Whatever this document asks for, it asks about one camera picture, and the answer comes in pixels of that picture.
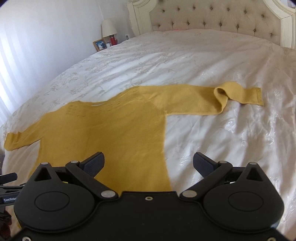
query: headboard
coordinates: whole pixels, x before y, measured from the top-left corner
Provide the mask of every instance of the headboard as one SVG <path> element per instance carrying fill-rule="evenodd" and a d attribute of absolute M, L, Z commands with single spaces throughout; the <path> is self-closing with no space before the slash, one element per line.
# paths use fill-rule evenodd
<path fill-rule="evenodd" d="M 280 0 L 139 0 L 127 6 L 136 36 L 203 28 L 247 34 L 296 48 L 296 12 Z"/>

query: sweater sleeve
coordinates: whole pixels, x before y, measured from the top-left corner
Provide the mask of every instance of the sweater sleeve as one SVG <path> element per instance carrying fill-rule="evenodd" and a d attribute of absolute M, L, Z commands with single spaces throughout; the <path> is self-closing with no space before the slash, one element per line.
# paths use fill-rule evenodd
<path fill-rule="evenodd" d="M 4 148 L 8 151 L 31 145 L 32 143 L 40 140 L 45 133 L 45 126 L 42 119 L 30 127 L 28 127 L 24 132 L 8 133 L 4 143 Z"/>
<path fill-rule="evenodd" d="M 216 88 L 195 85 L 139 88 L 145 99 L 167 115 L 217 115 L 223 111 L 228 99 L 241 104 L 263 105 L 260 88 L 244 89 L 235 82 L 226 82 Z"/>

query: black device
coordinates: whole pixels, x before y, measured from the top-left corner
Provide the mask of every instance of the black device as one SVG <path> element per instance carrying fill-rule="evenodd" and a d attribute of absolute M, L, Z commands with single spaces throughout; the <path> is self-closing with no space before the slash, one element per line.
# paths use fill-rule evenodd
<path fill-rule="evenodd" d="M 101 152 L 65 167 L 41 163 L 17 186 L 21 191 L 11 187 L 1 196 L 17 196 L 14 210 L 22 230 L 12 240 L 288 241 L 276 230 L 283 201 L 257 163 L 233 167 L 196 153 L 193 166 L 204 178 L 180 196 L 119 197 L 94 179 L 104 167 Z M 12 199 L 2 205 L 12 205 Z"/>

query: white wall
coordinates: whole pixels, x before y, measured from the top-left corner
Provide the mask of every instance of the white wall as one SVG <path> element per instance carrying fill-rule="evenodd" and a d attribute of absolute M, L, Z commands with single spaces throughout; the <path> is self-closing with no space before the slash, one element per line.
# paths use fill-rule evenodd
<path fill-rule="evenodd" d="M 129 34 L 131 38 L 135 36 L 129 23 L 128 8 L 126 7 L 128 0 L 98 0 L 98 2 L 101 7 L 103 18 L 112 19 L 117 30 L 117 39 L 119 43 L 126 39 L 126 34 Z"/>
<path fill-rule="evenodd" d="M 8 0 L 0 8 L 0 123 L 96 52 L 102 20 L 98 0 Z"/>

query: picture frame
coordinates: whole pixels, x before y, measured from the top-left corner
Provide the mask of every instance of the picture frame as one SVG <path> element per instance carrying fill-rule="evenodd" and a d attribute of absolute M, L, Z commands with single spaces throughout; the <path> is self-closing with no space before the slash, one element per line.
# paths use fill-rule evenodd
<path fill-rule="evenodd" d="M 97 52 L 107 48 L 107 45 L 106 45 L 106 42 L 104 39 L 96 40 L 93 42 L 93 44 L 94 44 Z"/>

